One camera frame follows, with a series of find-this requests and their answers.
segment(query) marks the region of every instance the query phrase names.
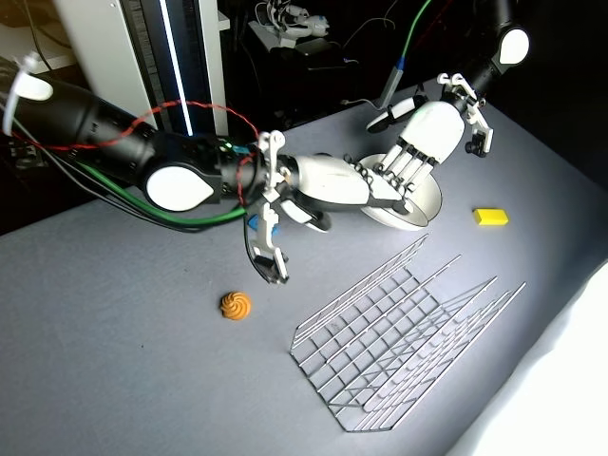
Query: metal wire basket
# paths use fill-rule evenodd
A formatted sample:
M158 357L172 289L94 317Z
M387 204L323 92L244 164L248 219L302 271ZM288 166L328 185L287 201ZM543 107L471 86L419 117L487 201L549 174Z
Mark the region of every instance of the metal wire basket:
M390 430L525 286L484 306L497 277L440 302L407 268L427 236L370 273L297 327L291 355L350 432Z

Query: dark background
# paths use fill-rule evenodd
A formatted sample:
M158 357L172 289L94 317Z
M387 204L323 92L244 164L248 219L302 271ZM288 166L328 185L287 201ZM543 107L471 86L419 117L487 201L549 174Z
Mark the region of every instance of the dark background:
M259 44L246 26L254 20L255 3L218 0L219 9L231 18L231 29L221 33L227 104L251 117L259 128L285 129L344 109L341 100L378 97L424 1L399 0L388 16L395 29L383 21L370 22L347 47L342 45L352 33L367 19L384 16L392 0L294 1L330 21L327 39L334 42L333 49L313 62L325 68L321 71L303 69L310 63L289 49L268 53ZM485 20L473 14L473 3L433 0L414 32L401 86L415 85L440 72L460 71L467 58L486 44L472 38L471 31ZM8 4L2 1L0 8ZM608 155L602 135L608 95L601 79L608 60L603 49L608 43L604 24L608 4L521 0L518 17L530 35L530 53L524 64L503 76L488 100L608 189ZM60 70L58 75L86 85L77 67ZM238 136L239 125L232 124L231 131ZM18 169L18 158L0 139L0 234L87 200L51 167Z

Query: orange swirl object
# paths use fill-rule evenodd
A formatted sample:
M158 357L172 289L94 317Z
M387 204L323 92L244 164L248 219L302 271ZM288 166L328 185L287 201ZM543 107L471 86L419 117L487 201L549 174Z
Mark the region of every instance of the orange swirl object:
M251 311L251 298L241 292L229 293L221 299L220 309L224 317L242 320Z

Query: metal rack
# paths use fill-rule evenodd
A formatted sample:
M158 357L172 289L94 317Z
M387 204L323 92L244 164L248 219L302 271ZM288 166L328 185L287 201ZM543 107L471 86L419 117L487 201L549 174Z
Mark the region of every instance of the metal rack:
M352 286L295 330L291 355L346 431L399 425L525 286L484 306L497 277L440 302L407 268L427 236Z

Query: gray table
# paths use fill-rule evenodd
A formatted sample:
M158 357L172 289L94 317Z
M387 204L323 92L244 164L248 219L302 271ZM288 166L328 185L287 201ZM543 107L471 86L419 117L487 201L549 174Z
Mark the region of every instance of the gray table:
M491 156L461 144L435 172L444 207L412 269L423 276L463 254L436 293L494 275L487 297L528 286L398 429L343 432L288 349L300 321L420 233L361 213L334 216L327 235L282 223L292 278L275 288L248 264L238 223L189 236L92 202L0 238L0 453L445 453L608 256L608 197L496 109L485 113ZM287 150L386 151L397 130L367 135L373 114L362 105L296 128ZM480 228L479 206L511 222ZM254 300L240 322L218 310L233 290Z

